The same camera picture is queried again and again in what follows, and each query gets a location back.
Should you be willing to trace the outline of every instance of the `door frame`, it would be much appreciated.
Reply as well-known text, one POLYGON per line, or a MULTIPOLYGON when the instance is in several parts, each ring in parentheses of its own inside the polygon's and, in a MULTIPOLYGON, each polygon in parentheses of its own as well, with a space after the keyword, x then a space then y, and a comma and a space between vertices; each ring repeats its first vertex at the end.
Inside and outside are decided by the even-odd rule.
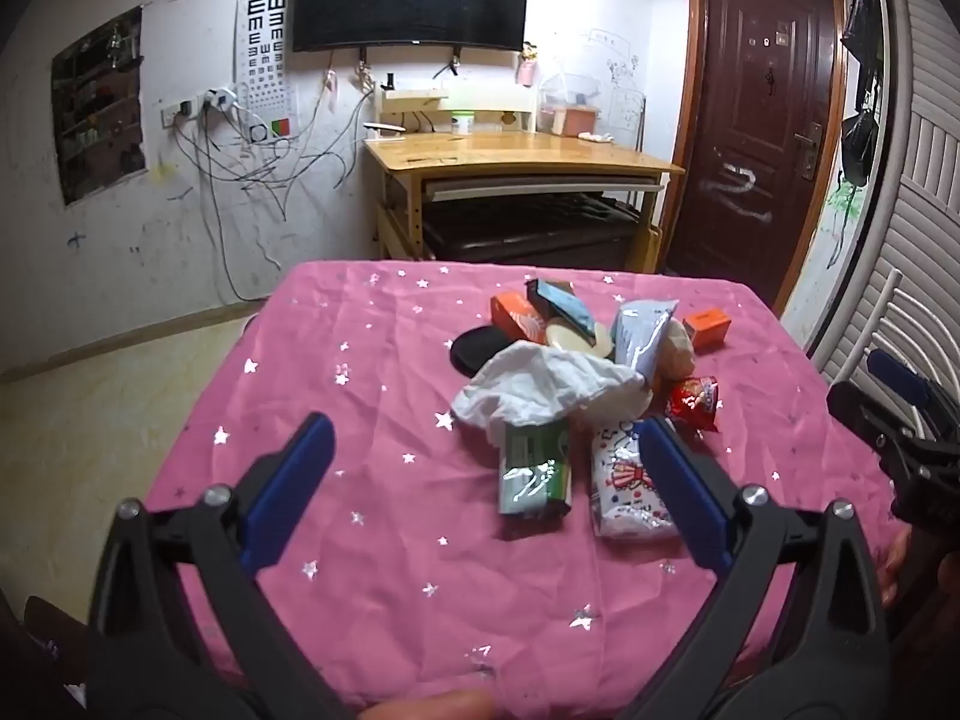
MULTIPOLYGON (((680 216, 680 201, 689 175, 690 161, 693 155, 694 134, 697 131, 697 117, 700 114, 700 95, 704 83, 704 59, 707 53, 707 0, 689 0, 688 37, 686 38, 686 69, 683 72, 683 96, 680 98, 680 120, 677 122, 677 138, 674 141, 673 164, 685 171, 674 176, 664 196, 664 213, 661 215, 664 243, 659 250, 656 270, 664 267, 667 252, 673 242, 673 234, 680 216)), ((844 103, 847 95, 847 53, 843 50, 840 37, 846 20, 845 0, 833 0, 833 16, 836 23, 834 38, 833 75, 830 79, 830 105, 827 127, 824 132, 820 166, 813 181, 812 201, 806 211, 800 240, 793 252, 793 258, 784 276, 784 283, 776 294, 773 312, 779 317, 786 308, 787 300, 797 280, 800 269, 810 248, 817 221, 820 219, 824 203, 827 201, 827 188, 833 174, 833 158, 840 139, 840 124, 843 121, 844 103)))

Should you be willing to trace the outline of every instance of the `tile floor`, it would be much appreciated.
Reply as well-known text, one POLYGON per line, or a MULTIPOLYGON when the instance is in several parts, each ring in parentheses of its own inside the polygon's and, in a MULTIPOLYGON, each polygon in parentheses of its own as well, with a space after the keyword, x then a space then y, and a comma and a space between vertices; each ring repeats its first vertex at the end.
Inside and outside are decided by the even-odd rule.
POLYGON ((143 496, 248 319, 0 386, 0 587, 80 620, 121 498, 143 496))

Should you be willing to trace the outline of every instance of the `small orange box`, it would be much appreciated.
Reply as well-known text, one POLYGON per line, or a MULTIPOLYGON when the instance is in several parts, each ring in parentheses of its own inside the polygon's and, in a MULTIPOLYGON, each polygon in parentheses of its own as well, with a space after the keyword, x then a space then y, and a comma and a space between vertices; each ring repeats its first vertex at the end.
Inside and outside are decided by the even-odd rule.
POLYGON ((490 299, 491 322, 514 341, 546 343, 546 322, 520 293, 501 293, 490 299))
POLYGON ((727 337, 731 319, 718 308, 710 308, 697 314, 690 314, 683 320, 683 328, 690 336, 695 351, 718 346, 727 337))

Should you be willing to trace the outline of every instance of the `black bag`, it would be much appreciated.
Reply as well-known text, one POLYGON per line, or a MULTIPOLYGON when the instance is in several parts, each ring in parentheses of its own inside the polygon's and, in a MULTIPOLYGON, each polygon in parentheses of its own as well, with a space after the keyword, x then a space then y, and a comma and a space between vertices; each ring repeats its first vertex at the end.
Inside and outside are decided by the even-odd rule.
POLYGON ((860 63, 856 88, 856 109, 863 110, 863 101, 880 75, 880 39, 883 17, 880 0, 851 0, 850 13, 840 40, 851 56, 860 63))
POLYGON ((872 111, 862 110, 840 125, 840 153, 844 178, 855 187, 867 186, 877 151, 880 128, 872 111))

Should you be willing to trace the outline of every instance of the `baseboard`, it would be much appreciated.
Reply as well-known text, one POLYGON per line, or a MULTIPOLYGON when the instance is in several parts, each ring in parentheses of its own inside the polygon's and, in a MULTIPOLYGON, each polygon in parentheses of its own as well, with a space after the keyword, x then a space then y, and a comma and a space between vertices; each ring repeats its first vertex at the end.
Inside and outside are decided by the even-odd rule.
POLYGON ((0 373, 0 384, 10 384, 11 382, 26 379, 29 376, 35 376, 37 373, 44 373, 54 368, 71 365, 80 360, 89 360, 91 357, 97 357, 101 354, 126 349, 130 346, 137 346, 139 343, 147 341, 156 341, 158 338, 167 336, 176 336, 178 333, 186 333, 190 330, 199 330, 200 327, 210 327, 212 324, 230 322, 232 319, 241 319, 250 314, 256 314, 266 301, 258 300, 251 303, 232 303, 229 306, 218 306, 217 308, 206 309, 195 314, 188 314, 185 317, 176 319, 167 319, 166 322, 157 322, 149 324, 146 327, 138 327, 136 330, 130 330, 127 333, 121 333, 118 336, 103 338, 101 341, 93 341, 86 346, 78 346, 76 349, 69 349, 65 352, 59 352, 49 357, 43 362, 29 362, 27 365, 17 365, 8 368, 0 373))

